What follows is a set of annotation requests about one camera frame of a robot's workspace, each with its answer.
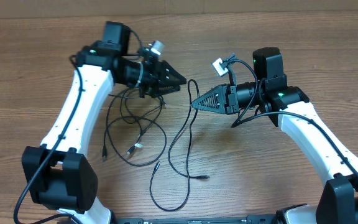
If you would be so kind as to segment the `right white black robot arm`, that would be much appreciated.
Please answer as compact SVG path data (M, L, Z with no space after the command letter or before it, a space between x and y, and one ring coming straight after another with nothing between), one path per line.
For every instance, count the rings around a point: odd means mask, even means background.
M191 102L196 110L237 114L232 126L263 116L287 134L301 149L323 185L319 203L293 205L268 215L249 215L246 223L358 223L358 157L318 116L307 95L287 83L279 48L264 47L252 54L249 70L254 82L238 84L231 55L211 66L229 83L218 85Z

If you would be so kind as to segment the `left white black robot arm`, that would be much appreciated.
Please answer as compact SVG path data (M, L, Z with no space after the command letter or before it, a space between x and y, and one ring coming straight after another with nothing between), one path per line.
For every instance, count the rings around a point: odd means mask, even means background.
M159 57L155 41L128 53L134 31L108 21L103 38L70 57L73 82L54 125L37 147L22 155L27 185L23 195L75 223L114 223L113 212L97 198L98 178L88 162L88 146L100 109L117 84L140 96L158 98L180 90L186 78Z

